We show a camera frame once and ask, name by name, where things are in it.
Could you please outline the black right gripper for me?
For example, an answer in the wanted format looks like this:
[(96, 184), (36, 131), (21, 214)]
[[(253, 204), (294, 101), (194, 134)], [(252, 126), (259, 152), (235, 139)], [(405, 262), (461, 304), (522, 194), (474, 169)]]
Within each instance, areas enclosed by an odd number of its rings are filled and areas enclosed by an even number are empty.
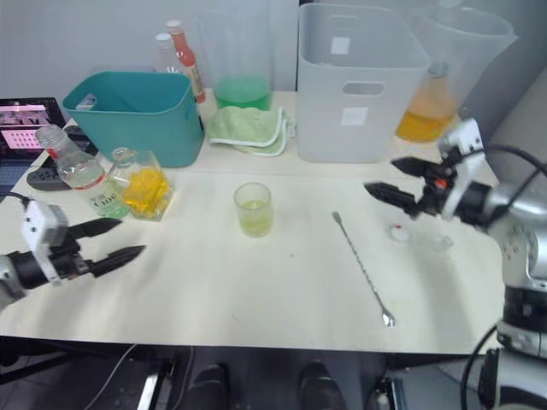
[(454, 185), (454, 169), (413, 156), (397, 158), (391, 164), (400, 172), (424, 179), (421, 198), (416, 202), (413, 194), (384, 182), (364, 183), (363, 187), (374, 199), (410, 211), (411, 217), (421, 214), (436, 216), (442, 208)]

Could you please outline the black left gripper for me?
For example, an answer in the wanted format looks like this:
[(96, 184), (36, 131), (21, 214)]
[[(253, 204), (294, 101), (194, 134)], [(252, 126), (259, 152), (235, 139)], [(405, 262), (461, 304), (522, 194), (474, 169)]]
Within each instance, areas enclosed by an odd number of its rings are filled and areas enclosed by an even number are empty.
[(70, 226), (60, 244), (50, 246), (50, 261), (60, 279), (77, 278), (91, 273), (99, 278), (113, 272), (137, 258), (145, 249), (144, 245), (119, 249), (100, 261), (85, 261), (80, 254), (81, 247), (77, 242), (81, 238), (102, 235), (122, 223), (113, 218), (99, 218)]

